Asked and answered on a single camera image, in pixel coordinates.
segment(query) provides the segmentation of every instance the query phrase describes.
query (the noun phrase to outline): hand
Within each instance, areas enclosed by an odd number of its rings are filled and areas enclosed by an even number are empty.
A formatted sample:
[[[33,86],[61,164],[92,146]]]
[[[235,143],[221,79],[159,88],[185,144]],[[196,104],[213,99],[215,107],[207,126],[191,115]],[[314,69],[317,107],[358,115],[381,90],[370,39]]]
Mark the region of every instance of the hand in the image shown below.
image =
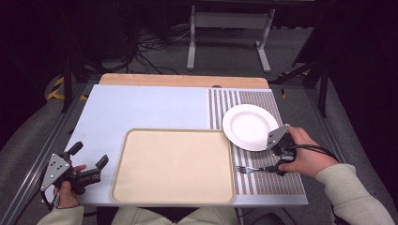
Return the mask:
[[[301,127],[290,127],[288,132],[292,135],[295,144],[319,145]],[[323,169],[335,164],[338,164],[338,162],[332,157],[298,148],[296,160],[292,163],[281,164],[279,170],[303,173],[315,177]]]
[[[83,171],[86,168],[85,165],[80,165],[74,168],[75,171]],[[54,193],[59,191],[59,204],[63,208],[71,208],[79,205],[77,194],[73,192],[69,181],[64,181],[61,184],[61,188],[58,190],[54,189]]]

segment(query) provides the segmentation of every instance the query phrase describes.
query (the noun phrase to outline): white plate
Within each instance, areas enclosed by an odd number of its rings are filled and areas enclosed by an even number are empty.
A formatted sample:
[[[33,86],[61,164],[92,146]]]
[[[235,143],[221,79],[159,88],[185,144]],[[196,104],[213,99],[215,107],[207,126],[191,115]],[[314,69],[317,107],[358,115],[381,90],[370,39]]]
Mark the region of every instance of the white plate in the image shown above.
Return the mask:
[[[226,137],[249,151],[267,149],[268,134],[278,128],[275,118],[261,107],[249,104],[231,108],[222,119]]]

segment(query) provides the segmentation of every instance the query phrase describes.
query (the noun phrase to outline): tan tray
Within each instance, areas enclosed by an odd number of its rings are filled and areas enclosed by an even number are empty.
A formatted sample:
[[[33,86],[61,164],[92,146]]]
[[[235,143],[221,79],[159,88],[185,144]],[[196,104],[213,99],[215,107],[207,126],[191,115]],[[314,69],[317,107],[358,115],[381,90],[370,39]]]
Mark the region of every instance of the tan tray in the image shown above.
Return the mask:
[[[230,143],[221,130],[132,129],[112,189],[118,203],[229,203]]]

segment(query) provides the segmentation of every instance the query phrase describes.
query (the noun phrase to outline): sleeve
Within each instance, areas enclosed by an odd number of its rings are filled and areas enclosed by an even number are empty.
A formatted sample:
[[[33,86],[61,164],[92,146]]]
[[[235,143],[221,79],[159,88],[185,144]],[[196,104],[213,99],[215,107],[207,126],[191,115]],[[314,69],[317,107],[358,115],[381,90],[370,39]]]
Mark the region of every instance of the sleeve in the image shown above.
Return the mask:
[[[38,225],[79,225],[83,222],[84,208],[77,206],[73,208],[54,208],[50,214],[43,217]]]
[[[363,186],[354,166],[329,166],[320,171],[315,179],[325,185],[325,193],[334,206],[334,213],[349,224],[394,224],[384,205]]]

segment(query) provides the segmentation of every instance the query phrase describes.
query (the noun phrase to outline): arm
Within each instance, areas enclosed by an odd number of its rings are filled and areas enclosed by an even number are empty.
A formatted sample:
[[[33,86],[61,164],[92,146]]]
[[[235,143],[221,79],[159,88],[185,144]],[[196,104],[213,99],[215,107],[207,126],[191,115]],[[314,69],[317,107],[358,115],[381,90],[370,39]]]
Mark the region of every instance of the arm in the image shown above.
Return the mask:
[[[82,171],[85,165],[75,167],[76,171]],[[64,181],[59,192],[59,205],[54,207],[52,212],[42,218],[38,225],[78,225],[82,224],[84,208],[79,206],[77,195],[71,191],[70,182]]]
[[[296,144],[318,145],[303,128],[291,127]],[[332,157],[297,149],[294,162],[279,166],[281,171],[298,172],[325,185],[325,192],[335,214],[350,224],[394,224],[386,208],[372,197],[355,174],[355,168],[339,164]]]

